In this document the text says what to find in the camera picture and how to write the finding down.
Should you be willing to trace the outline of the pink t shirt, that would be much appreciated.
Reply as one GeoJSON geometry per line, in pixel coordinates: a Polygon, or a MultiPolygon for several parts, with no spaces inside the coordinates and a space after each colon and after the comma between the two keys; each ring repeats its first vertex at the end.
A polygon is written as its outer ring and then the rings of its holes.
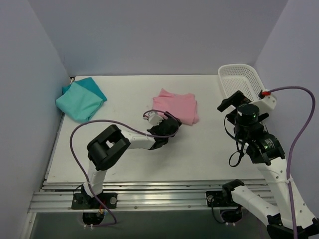
{"type": "Polygon", "coordinates": [[[152,109],[169,112],[186,125],[193,125],[199,122],[197,100],[192,93],[177,94],[161,89],[159,95],[153,97],[152,109]]]}

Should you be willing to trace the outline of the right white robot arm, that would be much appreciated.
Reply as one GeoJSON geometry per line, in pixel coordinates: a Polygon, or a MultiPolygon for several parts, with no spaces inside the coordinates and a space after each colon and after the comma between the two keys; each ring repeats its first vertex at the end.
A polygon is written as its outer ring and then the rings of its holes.
{"type": "Polygon", "coordinates": [[[241,91],[224,99],[217,109],[223,112],[230,106],[234,110],[224,119],[234,126],[230,137],[239,146],[240,156],[248,155],[263,175],[276,204],[262,199],[239,179],[222,186],[223,203],[246,208],[266,226],[272,239],[308,239],[318,235],[319,219],[302,199],[279,140],[261,123],[268,113],[262,114],[241,91]]]}

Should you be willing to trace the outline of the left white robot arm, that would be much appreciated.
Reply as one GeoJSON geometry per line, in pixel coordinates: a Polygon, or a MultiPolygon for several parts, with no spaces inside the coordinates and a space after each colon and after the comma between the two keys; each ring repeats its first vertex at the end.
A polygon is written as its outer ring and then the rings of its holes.
{"type": "Polygon", "coordinates": [[[151,128],[138,131],[123,123],[122,126],[130,131],[121,130],[119,123],[112,124],[91,140],[87,145],[89,170],[81,193],[83,204],[89,209],[100,205],[100,194],[103,192],[103,182],[107,170],[113,167],[129,149],[155,150],[166,145],[174,137],[182,125],[180,119],[169,112],[150,110],[144,113],[143,118],[151,124],[151,128]]]}

